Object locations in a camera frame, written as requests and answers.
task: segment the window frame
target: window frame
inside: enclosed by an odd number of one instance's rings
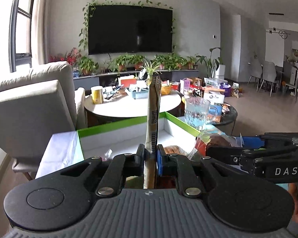
[[[10,43],[9,43],[9,61],[10,61],[10,72],[16,71],[16,66],[21,64],[30,64],[30,68],[32,68],[32,50],[31,50],[31,25],[32,25],[32,13],[34,0],[30,0],[30,13],[22,10],[18,7],[19,0],[13,0],[11,17],[10,17]],[[15,49],[15,36],[16,36],[16,18],[18,13],[30,19],[30,52],[17,54]]]

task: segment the barcode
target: barcode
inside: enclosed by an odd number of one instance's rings
[[[157,123],[157,111],[151,111],[151,124]]]
[[[156,131],[151,132],[151,153],[155,154],[157,145],[157,133]]]

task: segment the person's hand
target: person's hand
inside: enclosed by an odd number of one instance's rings
[[[298,224],[298,190],[296,184],[289,183],[288,192],[290,193],[295,202],[295,210],[292,215],[292,220]]]

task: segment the green-rimmed box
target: green-rimmed box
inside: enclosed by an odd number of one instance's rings
[[[101,156],[112,150],[112,156],[136,153],[138,145],[146,139],[147,117],[137,117],[108,123],[78,131],[84,158]],[[160,113],[158,120],[158,144],[177,145],[190,152],[199,131],[173,115]]]
[[[92,156],[104,158],[109,149],[112,150],[112,157],[123,153],[135,154],[139,144],[145,144],[146,127],[147,117],[144,116],[54,134],[42,157],[36,178]],[[164,147],[177,145],[190,152],[198,134],[198,130],[173,115],[166,112],[159,114],[158,144]]]

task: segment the screw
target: screw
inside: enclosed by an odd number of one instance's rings
[[[103,196],[111,195],[113,192],[114,192],[114,189],[110,187],[103,187],[98,190],[98,194]]]
[[[148,195],[148,196],[150,196],[150,195],[153,194],[153,192],[152,191],[146,191],[145,194]]]
[[[201,190],[199,188],[191,187],[186,189],[186,194],[190,196],[196,196],[196,195],[199,195],[200,193],[201,193]]]

